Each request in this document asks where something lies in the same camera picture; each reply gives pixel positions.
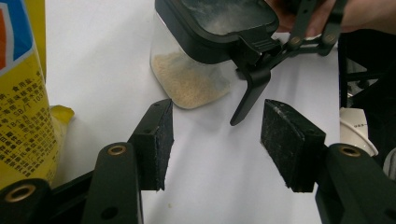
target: transparent container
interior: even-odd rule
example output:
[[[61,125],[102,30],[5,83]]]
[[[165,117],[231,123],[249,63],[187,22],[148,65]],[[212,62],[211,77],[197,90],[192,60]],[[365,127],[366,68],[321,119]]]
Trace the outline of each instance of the transparent container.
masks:
[[[187,55],[158,14],[154,15],[150,66],[175,105],[193,109],[213,102],[230,90],[221,63],[199,63]]]

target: person's arm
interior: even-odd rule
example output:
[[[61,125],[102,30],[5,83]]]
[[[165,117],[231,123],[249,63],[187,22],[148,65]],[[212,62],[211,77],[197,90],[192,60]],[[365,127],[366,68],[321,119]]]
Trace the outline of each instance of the person's arm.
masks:
[[[286,0],[266,0],[279,17],[279,32],[289,32],[295,15],[284,3]],[[307,36],[319,35],[323,30],[335,0],[322,0],[312,15]],[[343,32],[373,29],[396,35],[396,0],[348,0],[342,21]]]

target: beige granules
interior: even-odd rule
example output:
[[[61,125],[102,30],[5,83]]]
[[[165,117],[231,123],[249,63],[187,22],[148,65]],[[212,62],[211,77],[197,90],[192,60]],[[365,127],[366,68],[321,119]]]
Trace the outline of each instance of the beige granules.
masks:
[[[153,56],[151,68],[168,96],[182,108],[205,105],[230,90],[216,66],[197,63],[181,51]]]

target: orange stripe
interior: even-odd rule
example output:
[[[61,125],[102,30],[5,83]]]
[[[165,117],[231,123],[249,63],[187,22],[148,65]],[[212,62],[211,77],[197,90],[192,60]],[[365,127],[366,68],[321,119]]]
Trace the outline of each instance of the orange stripe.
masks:
[[[6,24],[4,22],[3,10],[0,9],[0,69],[6,67]]]

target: yellow bag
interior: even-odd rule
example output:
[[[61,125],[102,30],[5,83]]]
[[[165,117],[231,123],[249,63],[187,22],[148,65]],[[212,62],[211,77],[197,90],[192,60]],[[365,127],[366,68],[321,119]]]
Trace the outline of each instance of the yellow bag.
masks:
[[[45,41],[44,0],[0,0],[0,189],[24,178],[50,182],[74,115],[49,106]]]

